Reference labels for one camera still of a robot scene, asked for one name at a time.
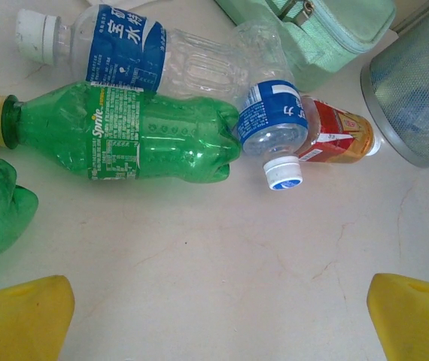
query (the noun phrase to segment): sprite logo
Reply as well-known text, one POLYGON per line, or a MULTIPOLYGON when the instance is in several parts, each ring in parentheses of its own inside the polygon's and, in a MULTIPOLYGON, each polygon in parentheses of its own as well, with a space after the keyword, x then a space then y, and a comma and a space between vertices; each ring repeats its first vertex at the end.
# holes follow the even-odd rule
POLYGON ((96 113, 91 117, 94 120, 93 135, 99 139, 102 139, 104 130, 102 130, 102 110, 96 109, 96 113))

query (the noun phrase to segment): white cap with blue label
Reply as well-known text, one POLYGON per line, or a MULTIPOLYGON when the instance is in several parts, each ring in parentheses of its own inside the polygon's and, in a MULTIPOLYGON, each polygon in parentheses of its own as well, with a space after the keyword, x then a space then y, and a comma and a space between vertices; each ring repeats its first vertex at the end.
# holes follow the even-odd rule
POLYGON ((272 190, 289 190, 303 182, 297 156, 281 156, 270 160, 263 168, 272 190))

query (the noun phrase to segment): green bottle label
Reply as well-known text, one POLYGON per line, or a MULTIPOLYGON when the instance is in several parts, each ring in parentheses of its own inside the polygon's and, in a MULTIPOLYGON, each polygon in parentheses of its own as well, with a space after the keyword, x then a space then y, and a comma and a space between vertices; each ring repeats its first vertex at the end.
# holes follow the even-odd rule
POLYGON ((87 140, 90 179, 136 177, 139 170, 139 121, 144 97, 130 87, 91 83, 87 111, 93 120, 87 140))

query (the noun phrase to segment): mint green bag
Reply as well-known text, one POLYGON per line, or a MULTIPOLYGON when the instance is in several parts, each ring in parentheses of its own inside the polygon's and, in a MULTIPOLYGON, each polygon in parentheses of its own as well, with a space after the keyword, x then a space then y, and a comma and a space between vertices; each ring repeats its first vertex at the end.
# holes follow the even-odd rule
POLYGON ((296 86, 309 92, 371 50, 395 18, 393 0, 216 0, 235 24, 276 23, 296 86))

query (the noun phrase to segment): bottle label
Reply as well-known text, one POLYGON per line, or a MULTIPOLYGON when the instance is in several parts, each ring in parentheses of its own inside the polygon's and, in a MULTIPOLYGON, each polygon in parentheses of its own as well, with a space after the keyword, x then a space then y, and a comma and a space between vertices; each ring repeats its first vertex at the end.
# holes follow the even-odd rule
POLYGON ((139 122, 144 104, 142 89, 91 83, 87 105, 92 123, 87 137, 90 179, 136 177, 139 170, 139 122))
POLYGON ((239 116, 238 133, 242 144, 261 129, 286 123, 308 128, 297 88, 283 80, 269 80, 253 86, 239 116))
POLYGON ((311 144, 307 141, 300 148, 301 161, 353 163, 370 151, 373 129, 368 120, 313 101, 320 115, 320 135, 311 144))
POLYGON ((157 91, 166 56, 166 30, 145 17, 100 5, 87 81, 157 91))

